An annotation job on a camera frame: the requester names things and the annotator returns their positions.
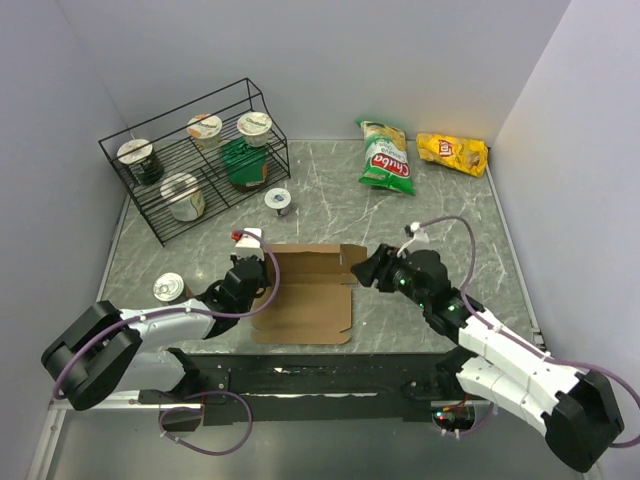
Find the brown cardboard box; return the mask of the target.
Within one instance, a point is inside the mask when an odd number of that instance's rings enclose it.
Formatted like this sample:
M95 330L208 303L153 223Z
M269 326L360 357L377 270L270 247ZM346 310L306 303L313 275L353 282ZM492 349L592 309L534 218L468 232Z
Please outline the brown cardboard box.
M351 267L367 259L355 244L273 244L280 286L251 318L252 339L273 345L342 345L350 341Z

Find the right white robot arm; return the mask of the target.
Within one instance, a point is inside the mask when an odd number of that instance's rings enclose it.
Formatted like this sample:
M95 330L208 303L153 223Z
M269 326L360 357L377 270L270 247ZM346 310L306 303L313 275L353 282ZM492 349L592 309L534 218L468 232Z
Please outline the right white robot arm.
M554 455L589 471L624 430L610 381L587 367L555 364L492 312L453 287L437 252L380 245L351 268L364 287L400 292L427 324L455 343L452 364L437 374L446 397L465 392L510 412L543 437Z

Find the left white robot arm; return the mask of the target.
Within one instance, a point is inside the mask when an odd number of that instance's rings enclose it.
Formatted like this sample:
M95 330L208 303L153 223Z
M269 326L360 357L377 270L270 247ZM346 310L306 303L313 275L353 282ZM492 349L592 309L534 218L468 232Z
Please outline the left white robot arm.
M234 260L223 279L181 303L146 310L118 309L109 301L93 304L42 354L54 399L69 401L77 411L135 390L188 401L202 382L176 343L226 333L255 314L256 299L274 296L280 280L275 259L251 256Z

